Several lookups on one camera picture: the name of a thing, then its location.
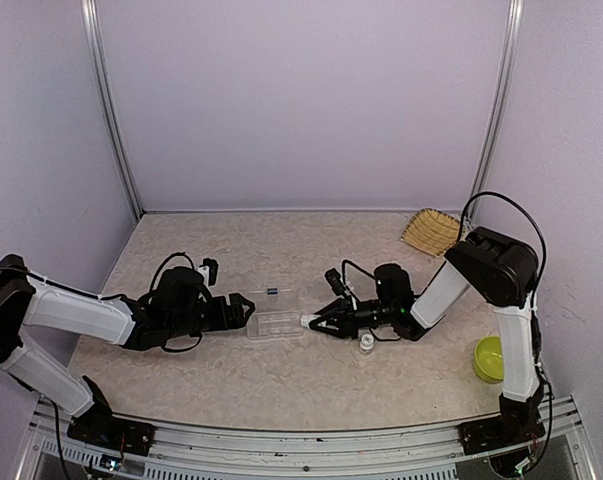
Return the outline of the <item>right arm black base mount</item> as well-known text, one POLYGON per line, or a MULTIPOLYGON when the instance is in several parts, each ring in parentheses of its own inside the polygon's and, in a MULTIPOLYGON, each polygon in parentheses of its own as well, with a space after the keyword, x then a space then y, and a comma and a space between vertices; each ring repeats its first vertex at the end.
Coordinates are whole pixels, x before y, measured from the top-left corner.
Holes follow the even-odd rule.
POLYGON ((517 402, 500 396, 499 406, 500 412, 496 416, 458 426, 465 455, 510 447, 545 435, 538 405, 532 401, 517 402))

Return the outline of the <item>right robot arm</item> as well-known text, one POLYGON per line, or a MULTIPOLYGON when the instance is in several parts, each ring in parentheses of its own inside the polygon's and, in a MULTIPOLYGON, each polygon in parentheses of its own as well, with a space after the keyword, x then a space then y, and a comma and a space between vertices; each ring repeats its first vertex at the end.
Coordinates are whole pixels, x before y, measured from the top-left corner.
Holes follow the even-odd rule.
POLYGON ((516 442, 532 424, 529 411, 544 396, 539 367, 540 329, 537 290, 547 263, 547 246, 529 244, 485 227, 455 243, 421 292, 396 263, 371 274, 372 300, 359 300, 335 269, 325 278, 336 298, 301 319, 302 327, 339 339, 356 339, 364 329, 389 326, 399 338, 416 342, 437 326, 468 292, 494 314, 500 337, 504 376, 500 412, 492 433, 504 444, 516 442))

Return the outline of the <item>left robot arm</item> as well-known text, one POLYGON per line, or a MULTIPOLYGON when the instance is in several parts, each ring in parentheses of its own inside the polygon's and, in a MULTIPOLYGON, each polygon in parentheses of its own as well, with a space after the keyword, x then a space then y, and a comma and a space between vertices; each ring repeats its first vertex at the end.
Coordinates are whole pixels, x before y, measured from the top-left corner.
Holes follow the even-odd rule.
POLYGON ((200 341, 208 332, 244 328, 256 310, 239 293, 215 296, 216 260, 162 262, 139 298, 89 293, 30 270, 21 256, 0 261, 0 370, 53 402, 102 445, 121 424, 96 383, 76 377, 26 332, 45 327, 101 339, 131 351, 172 349, 172 339, 200 341))

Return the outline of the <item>clear plastic pill organizer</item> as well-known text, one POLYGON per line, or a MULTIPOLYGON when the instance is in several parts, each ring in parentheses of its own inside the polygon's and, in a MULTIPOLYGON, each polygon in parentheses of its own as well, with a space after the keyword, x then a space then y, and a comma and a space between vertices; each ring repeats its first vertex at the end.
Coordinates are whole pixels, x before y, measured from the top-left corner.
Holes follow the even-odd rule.
POLYGON ((248 299, 255 304, 255 311, 246 326, 251 341, 295 338, 303 334, 296 289, 266 287, 251 290, 248 299))

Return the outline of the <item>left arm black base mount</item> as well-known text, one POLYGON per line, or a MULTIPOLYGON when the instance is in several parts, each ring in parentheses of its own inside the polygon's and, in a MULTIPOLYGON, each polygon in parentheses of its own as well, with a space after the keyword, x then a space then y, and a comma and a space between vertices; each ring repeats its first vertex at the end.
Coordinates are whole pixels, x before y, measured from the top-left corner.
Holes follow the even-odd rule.
POLYGON ((122 454, 148 456, 155 427, 147 422, 115 416, 108 405, 95 403, 85 413, 73 417, 69 438, 122 454))

